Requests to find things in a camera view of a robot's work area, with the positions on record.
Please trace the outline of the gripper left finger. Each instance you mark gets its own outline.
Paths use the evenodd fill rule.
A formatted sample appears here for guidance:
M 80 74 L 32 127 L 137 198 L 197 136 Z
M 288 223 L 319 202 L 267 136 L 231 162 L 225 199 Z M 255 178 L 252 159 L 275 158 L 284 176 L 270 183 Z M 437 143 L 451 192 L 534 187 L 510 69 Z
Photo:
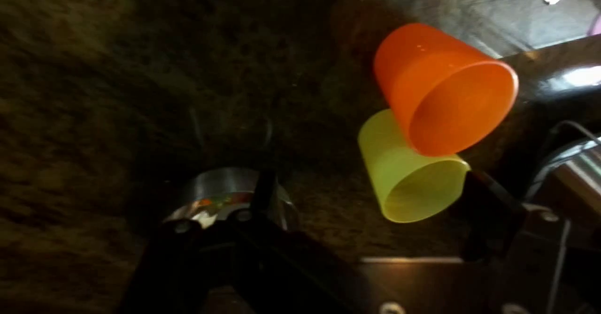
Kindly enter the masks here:
M 231 286 L 256 314 L 376 314 L 367 278 L 267 214 L 277 177 L 263 171 L 248 208 L 207 229 L 165 222 L 150 240 L 116 314 L 200 314 L 209 292 Z

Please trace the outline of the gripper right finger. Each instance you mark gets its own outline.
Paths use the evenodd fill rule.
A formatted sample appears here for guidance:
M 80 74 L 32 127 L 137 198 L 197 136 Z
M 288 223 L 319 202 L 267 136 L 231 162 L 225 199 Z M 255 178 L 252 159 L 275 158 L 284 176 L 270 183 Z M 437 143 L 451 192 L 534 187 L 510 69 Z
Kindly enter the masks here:
M 601 314 L 601 237 L 478 171 L 455 207 L 470 227 L 462 258 L 490 270 L 491 313 Z

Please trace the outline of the yellow-green plastic cup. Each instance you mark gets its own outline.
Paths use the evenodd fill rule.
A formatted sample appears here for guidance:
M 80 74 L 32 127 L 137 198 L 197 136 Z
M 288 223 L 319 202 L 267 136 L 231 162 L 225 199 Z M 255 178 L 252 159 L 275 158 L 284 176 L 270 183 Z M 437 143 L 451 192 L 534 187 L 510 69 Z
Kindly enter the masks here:
M 457 155 L 428 157 L 408 145 L 390 109 L 360 128 L 358 146 L 383 216 L 395 223 L 437 215 L 461 196 L 470 165 Z

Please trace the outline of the orange plastic cup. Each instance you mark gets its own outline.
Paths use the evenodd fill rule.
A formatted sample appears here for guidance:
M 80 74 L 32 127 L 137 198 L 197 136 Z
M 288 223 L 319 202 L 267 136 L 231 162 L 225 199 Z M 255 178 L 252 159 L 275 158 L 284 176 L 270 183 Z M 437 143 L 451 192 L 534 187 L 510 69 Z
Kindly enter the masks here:
M 423 23 L 390 32 L 373 71 L 408 145 L 424 156 L 453 155 L 483 140 L 519 92 L 508 64 Z

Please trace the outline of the round metal tin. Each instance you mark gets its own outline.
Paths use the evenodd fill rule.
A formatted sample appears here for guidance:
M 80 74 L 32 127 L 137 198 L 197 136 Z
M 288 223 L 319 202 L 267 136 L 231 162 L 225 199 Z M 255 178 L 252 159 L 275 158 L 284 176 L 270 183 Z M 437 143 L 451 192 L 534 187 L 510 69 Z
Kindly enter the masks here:
M 301 228 L 299 211 L 273 170 L 222 167 L 204 171 L 177 191 L 165 222 L 189 220 L 203 229 L 234 219 L 265 218 L 284 231 Z

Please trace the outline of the metal pot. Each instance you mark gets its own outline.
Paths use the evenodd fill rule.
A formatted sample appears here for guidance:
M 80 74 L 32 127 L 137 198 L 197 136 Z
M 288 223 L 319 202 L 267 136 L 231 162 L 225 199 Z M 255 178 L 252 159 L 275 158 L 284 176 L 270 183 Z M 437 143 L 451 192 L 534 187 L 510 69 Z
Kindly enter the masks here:
M 582 137 L 551 151 L 565 128 Z M 601 216 L 601 132 L 593 133 L 573 120 L 562 120 L 552 127 L 522 202 L 531 208 L 578 210 Z

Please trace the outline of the steel sink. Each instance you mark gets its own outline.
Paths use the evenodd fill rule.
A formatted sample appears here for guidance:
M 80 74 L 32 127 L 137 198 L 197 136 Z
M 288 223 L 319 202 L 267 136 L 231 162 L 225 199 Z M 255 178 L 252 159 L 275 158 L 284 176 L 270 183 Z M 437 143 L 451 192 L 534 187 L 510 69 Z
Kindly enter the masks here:
M 601 0 L 411 0 L 415 17 L 501 58 L 588 36 Z

